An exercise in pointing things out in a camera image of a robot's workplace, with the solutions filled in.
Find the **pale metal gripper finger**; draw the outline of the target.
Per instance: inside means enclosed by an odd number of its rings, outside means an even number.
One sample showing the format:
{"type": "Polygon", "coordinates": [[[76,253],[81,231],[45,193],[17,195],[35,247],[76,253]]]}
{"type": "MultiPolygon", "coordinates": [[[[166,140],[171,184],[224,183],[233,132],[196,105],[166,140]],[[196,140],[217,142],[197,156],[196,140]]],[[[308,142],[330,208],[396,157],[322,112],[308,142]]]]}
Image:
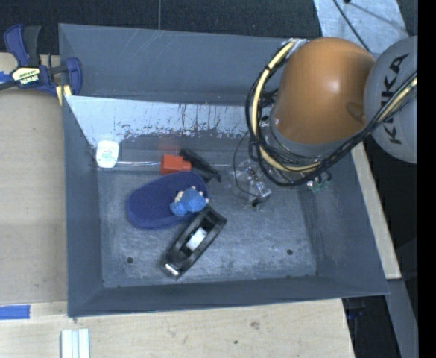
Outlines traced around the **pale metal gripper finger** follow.
{"type": "Polygon", "coordinates": [[[259,181],[256,166],[252,160],[247,159],[241,161],[239,163],[239,171],[241,172],[240,177],[242,182],[248,185],[254,185],[259,181]]]}
{"type": "Polygon", "coordinates": [[[257,207],[266,202],[272,194],[271,189],[261,180],[251,180],[249,182],[249,196],[251,196],[251,206],[257,207]]]}

